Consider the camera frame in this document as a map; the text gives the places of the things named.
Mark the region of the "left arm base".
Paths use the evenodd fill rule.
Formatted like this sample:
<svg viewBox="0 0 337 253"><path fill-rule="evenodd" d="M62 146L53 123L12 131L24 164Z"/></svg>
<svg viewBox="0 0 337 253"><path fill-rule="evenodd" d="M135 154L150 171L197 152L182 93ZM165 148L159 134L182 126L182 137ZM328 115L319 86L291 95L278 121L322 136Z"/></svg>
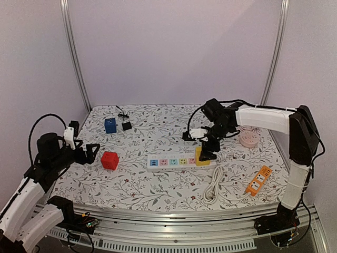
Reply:
<svg viewBox="0 0 337 253"><path fill-rule="evenodd" d="M74 212L73 202L63 197L53 196L47 201L47 204L52 204L57 209L62 211L63 220L57 224L58 227L69 229L77 232L85 232L93 235L98 220L92 217L90 212L76 214Z"/></svg>

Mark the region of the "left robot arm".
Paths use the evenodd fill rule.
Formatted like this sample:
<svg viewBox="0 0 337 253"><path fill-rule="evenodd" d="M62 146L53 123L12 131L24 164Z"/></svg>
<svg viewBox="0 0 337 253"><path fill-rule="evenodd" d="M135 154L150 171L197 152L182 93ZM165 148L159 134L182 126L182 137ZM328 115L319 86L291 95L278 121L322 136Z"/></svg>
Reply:
<svg viewBox="0 0 337 253"><path fill-rule="evenodd" d="M18 188L1 211L1 252L35 252L38 242L55 226L64 228L67 240L85 234L93 247L92 235L98 220L89 212L74 212L73 202L60 196L51 197L44 208L29 221L29 213L49 192L72 164L92 164L100 149L98 143L87 144L77 139L79 122L63 125L64 133L42 135L36 142L37 155L30 156L31 165Z"/></svg>

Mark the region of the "white multicolour power strip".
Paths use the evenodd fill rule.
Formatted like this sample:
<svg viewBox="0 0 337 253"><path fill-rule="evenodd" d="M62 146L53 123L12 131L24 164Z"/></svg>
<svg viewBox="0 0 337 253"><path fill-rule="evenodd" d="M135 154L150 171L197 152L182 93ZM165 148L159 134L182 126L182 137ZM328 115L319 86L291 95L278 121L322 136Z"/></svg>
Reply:
<svg viewBox="0 0 337 253"><path fill-rule="evenodd" d="M195 155L193 153L174 153L174 154L158 154L149 155L147 157L147 170L149 172L177 172L186 170L214 169L215 161L203 165L197 165Z"/></svg>

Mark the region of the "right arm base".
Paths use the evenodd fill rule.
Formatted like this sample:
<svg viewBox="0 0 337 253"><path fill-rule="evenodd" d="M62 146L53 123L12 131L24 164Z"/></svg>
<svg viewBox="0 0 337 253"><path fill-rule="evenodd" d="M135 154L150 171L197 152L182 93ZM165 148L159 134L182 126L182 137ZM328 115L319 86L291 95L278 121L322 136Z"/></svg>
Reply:
<svg viewBox="0 0 337 253"><path fill-rule="evenodd" d="M271 236L271 241L276 247L289 246L294 237L299 234L298 225L300 221L296 210L297 208L291 210L279 203L276 214L261 216L254 220L254 228L257 230L257 234L264 235L287 230L287 232Z"/></svg>

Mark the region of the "red cube socket adapter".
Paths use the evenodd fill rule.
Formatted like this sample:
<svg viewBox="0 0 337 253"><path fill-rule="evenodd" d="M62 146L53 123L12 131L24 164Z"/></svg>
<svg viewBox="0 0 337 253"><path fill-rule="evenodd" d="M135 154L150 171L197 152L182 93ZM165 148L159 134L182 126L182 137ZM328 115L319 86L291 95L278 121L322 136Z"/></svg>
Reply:
<svg viewBox="0 0 337 253"><path fill-rule="evenodd" d="M115 152L105 151L101 157L101 164L104 169L116 170L119 163L119 157Z"/></svg>

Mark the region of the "blue cube socket adapter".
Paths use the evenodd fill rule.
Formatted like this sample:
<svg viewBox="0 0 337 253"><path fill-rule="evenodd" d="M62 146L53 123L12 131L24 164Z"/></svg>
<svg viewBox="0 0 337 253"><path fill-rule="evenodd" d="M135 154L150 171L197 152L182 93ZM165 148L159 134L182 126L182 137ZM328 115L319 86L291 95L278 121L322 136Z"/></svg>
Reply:
<svg viewBox="0 0 337 253"><path fill-rule="evenodd" d="M107 134L116 133L116 119L115 118L108 118L104 120L104 127L105 132Z"/></svg>

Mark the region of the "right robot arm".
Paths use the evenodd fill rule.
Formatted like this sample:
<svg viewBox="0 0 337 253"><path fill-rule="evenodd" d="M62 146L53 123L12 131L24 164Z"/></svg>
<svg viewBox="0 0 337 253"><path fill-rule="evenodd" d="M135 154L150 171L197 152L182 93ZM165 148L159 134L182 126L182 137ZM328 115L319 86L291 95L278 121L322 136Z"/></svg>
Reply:
<svg viewBox="0 0 337 253"><path fill-rule="evenodd" d="M254 127L280 132L289 137L290 174L280 205L294 210L300 203L310 179L314 177L314 162L320 156L320 138L310 109L301 105L295 109L256 105L244 100L218 101L213 98L198 108L212 122L211 127L187 127L182 138L199 140L200 161L215 160L220 141L237 135L237 127Z"/></svg>

